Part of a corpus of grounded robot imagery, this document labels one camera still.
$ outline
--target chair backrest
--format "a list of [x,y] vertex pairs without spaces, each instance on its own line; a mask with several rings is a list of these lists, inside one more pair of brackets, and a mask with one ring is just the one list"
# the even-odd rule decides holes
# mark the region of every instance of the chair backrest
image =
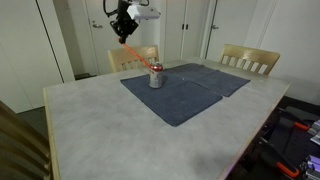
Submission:
[[52,179],[49,141],[1,101],[0,170],[7,178]]
[[220,63],[269,75],[279,57],[276,52],[225,44]]
[[[132,49],[149,63],[159,61],[158,46],[135,46]],[[142,62],[128,49],[121,48],[108,51],[108,57],[113,72],[135,69],[142,66]]]

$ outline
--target white tabletop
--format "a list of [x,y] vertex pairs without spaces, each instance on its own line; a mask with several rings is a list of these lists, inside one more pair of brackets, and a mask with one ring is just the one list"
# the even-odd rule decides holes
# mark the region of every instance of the white tabletop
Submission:
[[53,166],[61,179],[224,179],[289,83],[209,60],[187,61],[251,81],[178,127],[120,83],[145,74],[141,69],[45,89]]

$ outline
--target soda can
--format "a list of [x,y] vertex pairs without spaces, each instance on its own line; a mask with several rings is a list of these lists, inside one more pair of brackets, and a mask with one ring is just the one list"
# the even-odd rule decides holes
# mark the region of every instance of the soda can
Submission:
[[160,63],[151,64],[150,67],[150,82],[149,86],[152,88],[161,88],[162,86],[162,70]]

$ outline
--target chair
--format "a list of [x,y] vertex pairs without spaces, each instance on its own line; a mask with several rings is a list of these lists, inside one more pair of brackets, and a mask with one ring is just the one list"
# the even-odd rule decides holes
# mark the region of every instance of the chair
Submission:
[[[136,46],[132,49],[149,63],[159,61],[158,46]],[[128,49],[121,48],[108,51],[108,57],[113,72],[135,69],[142,66],[142,62],[133,55]]]
[[0,179],[53,179],[49,141],[0,101]]
[[225,44],[220,63],[269,75],[279,57],[276,52]]

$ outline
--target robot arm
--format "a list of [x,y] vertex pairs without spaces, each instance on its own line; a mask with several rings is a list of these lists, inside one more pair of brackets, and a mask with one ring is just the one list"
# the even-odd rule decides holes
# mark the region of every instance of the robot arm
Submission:
[[108,17],[118,14],[116,20],[111,21],[110,25],[114,32],[120,37],[121,44],[126,43],[126,39],[139,26],[137,19],[157,19],[160,13],[155,8],[147,7],[147,4],[141,3],[141,0],[118,0],[118,9],[107,12],[106,0],[103,0],[103,10]]

